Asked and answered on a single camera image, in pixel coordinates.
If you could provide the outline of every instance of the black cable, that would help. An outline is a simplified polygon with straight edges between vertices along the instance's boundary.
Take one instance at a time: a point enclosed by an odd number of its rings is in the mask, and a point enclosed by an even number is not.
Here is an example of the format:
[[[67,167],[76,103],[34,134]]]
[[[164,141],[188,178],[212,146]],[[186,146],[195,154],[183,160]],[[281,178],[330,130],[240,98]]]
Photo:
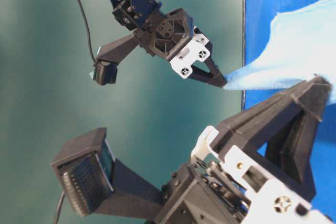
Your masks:
[[[57,222],[58,222],[59,215],[61,214],[61,209],[62,209],[64,198],[65,198],[65,192],[62,191],[61,196],[59,197],[59,201],[58,201],[58,204],[57,204],[54,221],[53,221],[52,224],[57,224]]]
[[[86,16],[85,16],[85,12],[84,12],[84,9],[83,9],[82,2],[80,0],[77,0],[77,2],[78,2],[80,11],[82,13],[82,17],[83,17],[84,22],[85,22],[85,27],[86,27],[86,33],[87,33],[87,36],[88,36],[88,44],[89,44],[89,51],[90,51],[90,54],[91,54],[91,58],[92,58],[94,64],[96,64],[96,60],[95,60],[95,57],[93,56],[93,52],[92,52],[89,24],[88,24],[88,21],[87,21]]]

